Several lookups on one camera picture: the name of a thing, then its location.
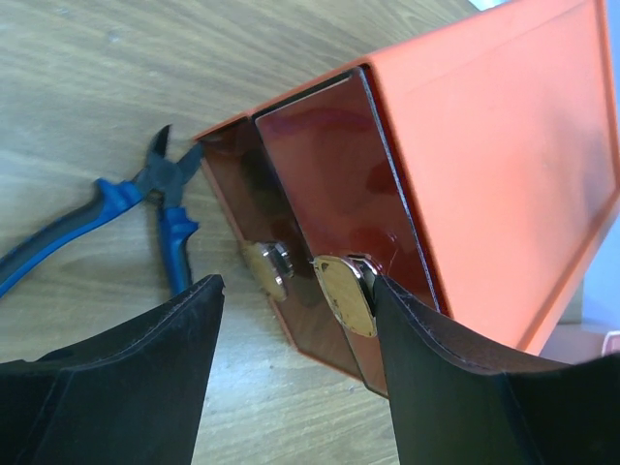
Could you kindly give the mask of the orange drawer cabinet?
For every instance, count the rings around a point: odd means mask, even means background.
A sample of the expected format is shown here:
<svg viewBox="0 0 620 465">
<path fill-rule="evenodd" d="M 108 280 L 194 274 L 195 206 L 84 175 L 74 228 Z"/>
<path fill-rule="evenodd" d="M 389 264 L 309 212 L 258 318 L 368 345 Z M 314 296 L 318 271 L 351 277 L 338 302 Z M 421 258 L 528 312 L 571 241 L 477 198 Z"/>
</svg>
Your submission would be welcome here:
<svg viewBox="0 0 620 465">
<path fill-rule="evenodd" d="M 510 1 L 226 122 L 247 116 L 255 125 L 293 95 L 368 68 L 436 310 L 535 354 L 617 213 L 610 9 L 608 1 Z M 376 330 L 366 276 L 384 274 L 364 257 L 310 262 L 354 346 L 368 349 Z"/>
</svg>

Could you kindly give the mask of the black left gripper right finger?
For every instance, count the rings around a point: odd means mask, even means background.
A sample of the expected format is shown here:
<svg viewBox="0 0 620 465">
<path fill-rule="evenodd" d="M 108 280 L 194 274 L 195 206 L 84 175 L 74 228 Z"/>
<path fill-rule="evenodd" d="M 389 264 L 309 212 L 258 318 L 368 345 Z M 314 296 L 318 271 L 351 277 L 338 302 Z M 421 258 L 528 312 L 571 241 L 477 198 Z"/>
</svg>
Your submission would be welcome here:
<svg viewBox="0 0 620 465">
<path fill-rule="evenodd" d="M 385 276 L 373 296 L 401 463 L 618 462 L 618 355 L 570 365 L 522 353 Z"/>
</svg>

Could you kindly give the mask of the clear top drawer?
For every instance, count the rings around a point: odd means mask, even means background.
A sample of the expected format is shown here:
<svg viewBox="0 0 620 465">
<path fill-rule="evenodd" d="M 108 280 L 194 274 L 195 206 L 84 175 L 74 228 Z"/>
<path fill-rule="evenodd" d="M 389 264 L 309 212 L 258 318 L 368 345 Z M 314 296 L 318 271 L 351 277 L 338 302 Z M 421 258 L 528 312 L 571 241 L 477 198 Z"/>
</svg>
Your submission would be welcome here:
<svg viewBox="0 0 620 465">
<path fill-rule="evenodd" d="M 311 257 L 364 257 L 439 308 L 413 209 L 366 67 L 354 67 L 255 117 Z"/>
</svg>

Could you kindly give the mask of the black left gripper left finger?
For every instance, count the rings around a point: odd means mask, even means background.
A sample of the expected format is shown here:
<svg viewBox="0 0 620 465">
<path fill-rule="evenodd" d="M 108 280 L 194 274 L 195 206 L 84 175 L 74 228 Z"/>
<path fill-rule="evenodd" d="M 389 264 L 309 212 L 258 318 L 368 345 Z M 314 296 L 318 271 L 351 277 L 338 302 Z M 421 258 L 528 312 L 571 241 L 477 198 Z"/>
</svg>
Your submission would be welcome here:
<svg viewBox="0 0 620 465">
<path fill-rule="evenodd" d="M 2 463 L 191 463 L 223 290 L 207 275 L 123 324 L 3 363 Z"/>
</svg>

